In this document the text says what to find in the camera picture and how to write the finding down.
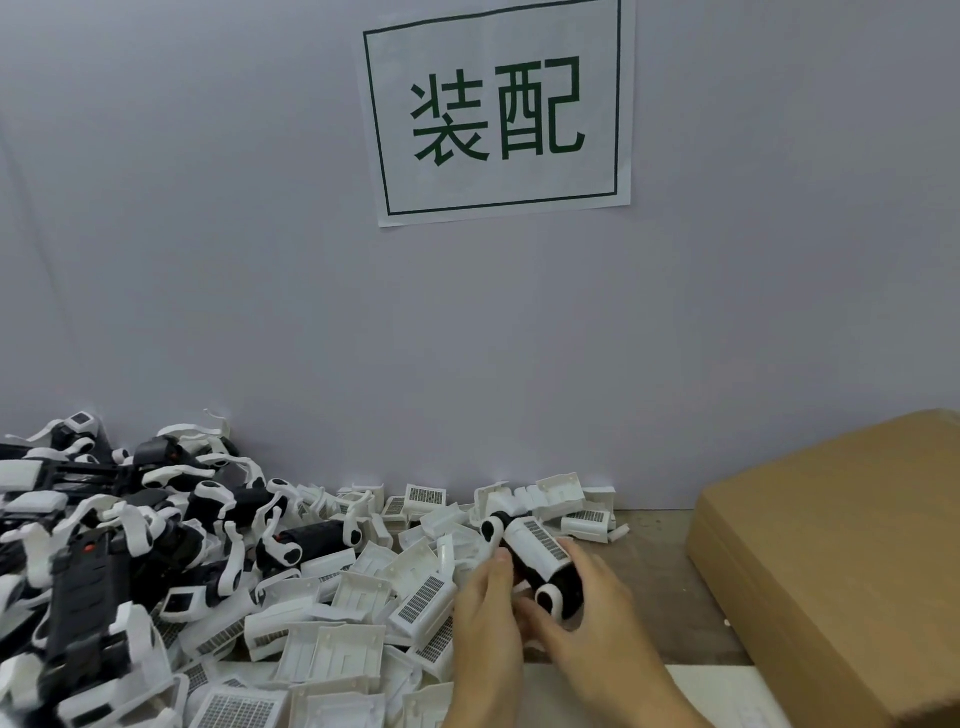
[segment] brown cardboard box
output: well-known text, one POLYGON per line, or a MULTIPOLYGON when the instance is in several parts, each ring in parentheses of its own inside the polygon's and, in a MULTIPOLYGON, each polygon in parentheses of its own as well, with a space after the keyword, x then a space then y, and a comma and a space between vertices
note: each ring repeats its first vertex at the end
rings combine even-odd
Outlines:
POLYGON ((960 728, 960 415, 707 488, 687 550, 794 728, 960 728))

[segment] paper sign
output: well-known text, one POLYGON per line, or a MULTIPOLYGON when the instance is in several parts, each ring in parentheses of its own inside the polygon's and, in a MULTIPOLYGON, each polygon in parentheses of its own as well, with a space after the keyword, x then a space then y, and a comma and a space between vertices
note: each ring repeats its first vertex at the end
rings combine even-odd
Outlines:
POLYGON ((384 24, 361 91, 382 227, 630 203, 636 0, 384 24))

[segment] metal mesh grille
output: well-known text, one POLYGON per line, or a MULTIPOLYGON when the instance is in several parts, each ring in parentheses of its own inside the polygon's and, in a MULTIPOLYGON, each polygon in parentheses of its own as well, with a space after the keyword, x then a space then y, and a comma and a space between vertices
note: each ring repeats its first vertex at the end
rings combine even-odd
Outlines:
POLYGON ((417 617, 423 613, 423 610, 427 608, 427 605, 433 597, 436 596, 443 587, 444 582, 435 576, 430 576, 423 583, 423 586, 417 589, 417 593, 410 598, 407 605, 400 610, 398 616, 413 624, 417 621, 417 617))
POLYGON ((239 619, 227 629, 218 632, 205 643, 201 644, 199 647, 197 647, 197 653, 200 655, 208 655, 218 647, 222 647, 225 644, 236 640, 240 635, 243 634, 244 619, 239 619))
POLYGON ((214 695, 197 728, 266 728, 273 700, 241 697, 240 695, 214 695))
POLYGON ((602 523, 604 518, 604 511, 579 511, 574 513, 572 516, 567 516, 569 519, 576 519, 577 521, 591 521, 594 523, 602 523))
POLYGON ((444 626, 441 627, 433 639, 426 644, 423 649, 417 650, 417 654, 430 663, 435 663, 444 654, 446 646, 453 639, 453 617, 447 617, 444 626))
POLYGON ((434 491, 429 488, 411 488, 410 499, 417 503, 432 503, 433 505, 444 504, 444 492, 434 491))
POLYGON ((530 533, 537 537, 537 540, 543 544, 546 550, 550 552, 550 555, 557 559, 557 561, 564 561, 566 559, 566 551, 560 548, 560 544, 554 541, 550 534, 540 527, 539 523, 536 521, 527 521, 526 526, 530 533))
POLYGON ((286 637, 290 634, 289 629, 280 629, 276 632, 271 632, 269 635, 263 635, 263 637, 257 637, 253 640, 254 647, 266 647, 268 644, 274 640, 279 640, 281 637, 286 637))
POLYGON ((406 500, 406 497, 394 497, 390 499, 390 505, 387 506, 387 510, 383 512, 384 516, 399 516, 403 513, 403 501, 406 500))

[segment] wooden table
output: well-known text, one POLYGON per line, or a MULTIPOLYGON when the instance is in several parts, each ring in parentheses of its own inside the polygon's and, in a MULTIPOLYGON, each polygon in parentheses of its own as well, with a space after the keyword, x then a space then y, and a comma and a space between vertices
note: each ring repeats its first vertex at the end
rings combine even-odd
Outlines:
POLYGON ((630 533, 615 544, 578 542, 599 554, 634 593, 660 656, 670 665, 753 662, 686 556, 693 511, 617 511, 630 533))

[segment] hand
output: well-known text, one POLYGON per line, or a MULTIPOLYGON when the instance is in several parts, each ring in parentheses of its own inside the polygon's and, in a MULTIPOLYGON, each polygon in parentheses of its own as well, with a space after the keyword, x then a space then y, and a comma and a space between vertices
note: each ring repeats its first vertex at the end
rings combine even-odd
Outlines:
POLYGON ((524 633, 546 648, 573 690, 597 713, 625 728, 707 728, 650 642, 630 590, 599 556, 561 545, 584 583, 584 619, 566 632, 531 599, 516 603, 524 633))
POLYGON ((523 641, 506 548, 480 565, 453 607, 453 702, 444 728, 512 728, 523 689, 523 641))

